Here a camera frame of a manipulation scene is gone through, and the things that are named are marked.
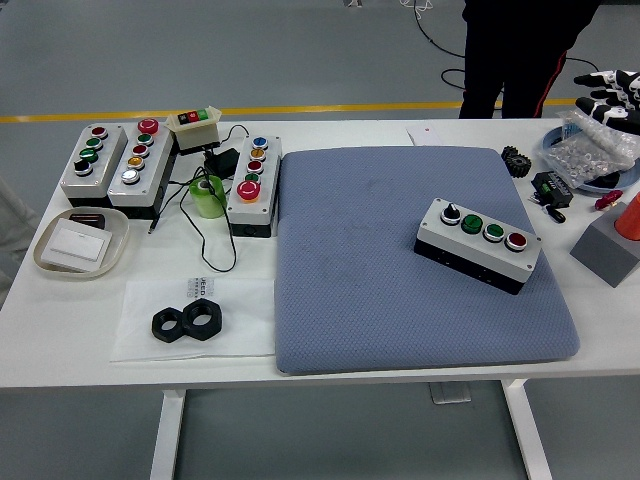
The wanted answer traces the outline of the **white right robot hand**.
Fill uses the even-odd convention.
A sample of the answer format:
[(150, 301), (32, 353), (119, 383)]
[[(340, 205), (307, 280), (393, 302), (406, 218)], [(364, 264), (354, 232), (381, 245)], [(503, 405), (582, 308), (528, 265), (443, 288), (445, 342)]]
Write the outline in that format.
[(614, 130), (639, 134), (638, 72), (599, 71), (576, 76), (574, 83), (591, 88), (588, 97), (575, 101), (582, 113)]

